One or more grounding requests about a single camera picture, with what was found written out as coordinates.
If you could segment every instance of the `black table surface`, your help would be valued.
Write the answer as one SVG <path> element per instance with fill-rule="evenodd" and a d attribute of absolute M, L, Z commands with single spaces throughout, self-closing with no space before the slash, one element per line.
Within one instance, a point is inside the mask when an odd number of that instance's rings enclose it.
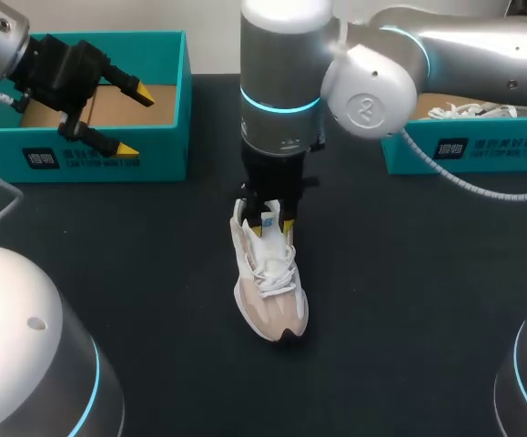
<path fill-rule="evenodd" d="M 186 182 L 21 186 L 0 246 L 51 276 L 113 363 L 126 436 L 500 435 L 492 388 L 527 314 L 527 204 L 389 176 L 378 144 L 328 134 L 296 228 L 309 330 L 288 348 L 233 297 L 237 76 L 195 76 Z M 527 192 L 527 175 L 469 180 Z"/>

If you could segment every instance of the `white sneaker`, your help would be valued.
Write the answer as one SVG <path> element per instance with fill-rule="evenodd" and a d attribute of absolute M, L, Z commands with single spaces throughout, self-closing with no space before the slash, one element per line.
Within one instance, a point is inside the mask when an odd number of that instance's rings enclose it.
<path fill-rule="evenodd" d="M 241 223 L 244 200 L 238 200 L 230 220 L 237 254 L 235 300 L 249 326 L 269 341 L 300 337 L 308 326 L 308 298 L 301 288 L 293 247 L 293 228 L 279 227 L 280 205 L 267 202 L 261 215 L 261 237 L 246 220 Z"/>

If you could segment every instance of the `white dome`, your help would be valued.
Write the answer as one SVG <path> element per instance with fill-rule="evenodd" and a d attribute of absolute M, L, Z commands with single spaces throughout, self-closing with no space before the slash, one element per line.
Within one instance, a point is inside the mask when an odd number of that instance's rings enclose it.
<path fill-rule="evenodd" d="M 33 262 L 0 249 L 0 422 L 45 376 L 62 324 L 53 281 Z"/>

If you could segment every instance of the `shoelace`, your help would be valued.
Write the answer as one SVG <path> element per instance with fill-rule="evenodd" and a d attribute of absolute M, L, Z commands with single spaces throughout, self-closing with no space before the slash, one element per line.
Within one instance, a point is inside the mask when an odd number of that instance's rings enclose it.
<path fill-rule="evenodd" d="M 516 107 L 511 105 L 496 105 L 496 104 L 485 104 L 479 105 L 477 103 L 470 103 L 468 105 L 463 105 L 461 107 L 456 107 L 452 103 L 447 102 L 451 106 L 451 110 L 446 111 L 440 107 L 435 107 L 429 111 L 429 117 L 437 119 L 445 118 L 474 118 L 474 117 L 503 117 L 508 115 L 512 118 L 518 116 L 518 111 Z"/>
<path fill-rule="evenodd" d="M 296 249 L 289 245 L 288 253 L 285 257 L 277 257 L 269 254 L 265 258 L 263 265 L 257 266 L 254 269 L 247 259 L 248 268 L 255 277 L 255 283 L 257 284 L 259 295 L 262 298 L 289 293 L 296 288 L 296 283 L 293 281 L 293 275 L 296 272 L 294 264 L 295 258 Z M 277 262 L 281 266 L 278 271 L 268 271 L 268 263 L 271 261 Z"/>

